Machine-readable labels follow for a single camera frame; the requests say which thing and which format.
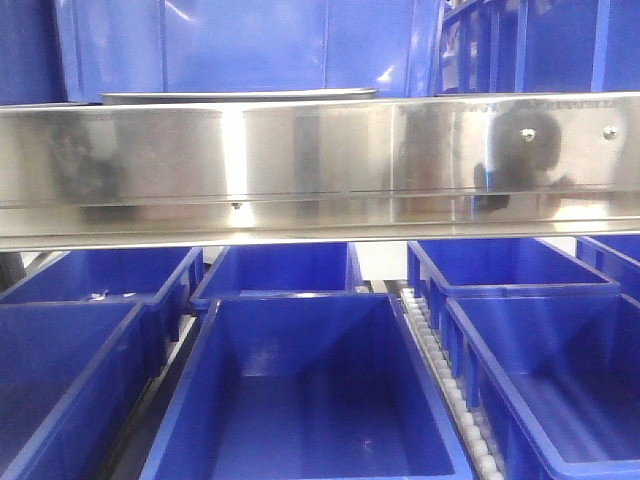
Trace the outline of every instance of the blue plastic crate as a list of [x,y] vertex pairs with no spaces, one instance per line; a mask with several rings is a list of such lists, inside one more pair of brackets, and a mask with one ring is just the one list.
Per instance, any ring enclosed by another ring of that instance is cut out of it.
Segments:
[[353,292],[362,284],[353,243],[227,247],[191,297],[191,307],[203,317],[219,298]]
[[148,376],[142,304],[0,305],[0,477],[94,478]]
[[56,0],[66,87],[433,92],[442,0]]
[[640,304],[449,299],[451,363],[507,480],[640,478]]
[[53,0],[0,2],[0,105],[66,100]]
[[470,0],[447,12],[438,92],[640,89],[634,0]]
[[[606,295],[620,285],[560,249],[533,238],[424,240],[408,244],[409,285],[427,300],[441,329],[447,297]],[[448,332],[441,329],[445,348]]]
[[166,338],[178,339],[180,317],[203,272],[201,248],[74,251],[8,289],[0,304],[142,301],[149,368],[157,374]]
[[244,298],[207,315],[141,478],[473,478],[397,301]]
[[640,300],[640,236],[578,237],[576,256],[620,282],[623,293]]

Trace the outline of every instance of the screw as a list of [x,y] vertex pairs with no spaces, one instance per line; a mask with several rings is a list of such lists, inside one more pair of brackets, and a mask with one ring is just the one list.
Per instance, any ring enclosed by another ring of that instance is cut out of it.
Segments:
[[533,128],[523,128],[520,130],[520,137],[524,143],[531,143],[536,138],[536,131]]
[[613,140],[618,135],[618,127],[614,127],[613,125],[609,125],[604,127],[603,136],[607,140]]

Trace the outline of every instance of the shelf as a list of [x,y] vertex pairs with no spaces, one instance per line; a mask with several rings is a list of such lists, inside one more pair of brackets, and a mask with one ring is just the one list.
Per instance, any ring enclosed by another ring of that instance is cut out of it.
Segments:
[[640,93],[0,109],[0,250],[640,231]]

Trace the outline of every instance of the stainless steel bar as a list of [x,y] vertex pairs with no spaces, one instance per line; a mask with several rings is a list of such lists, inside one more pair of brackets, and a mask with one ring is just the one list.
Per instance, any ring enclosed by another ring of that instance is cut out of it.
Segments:
[[0,110],[0,250],[640,230],[640,93]]
[[320,88],[272,92],[103,93],[102,100],[105,105],[367,100],[374,98],[377,91],[375,88]]

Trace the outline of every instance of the metal frame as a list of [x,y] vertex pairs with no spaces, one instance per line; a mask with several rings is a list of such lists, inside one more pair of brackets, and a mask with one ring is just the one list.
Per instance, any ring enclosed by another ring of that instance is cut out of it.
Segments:
[[0,250],[640,230],[640,93],[0,110]]

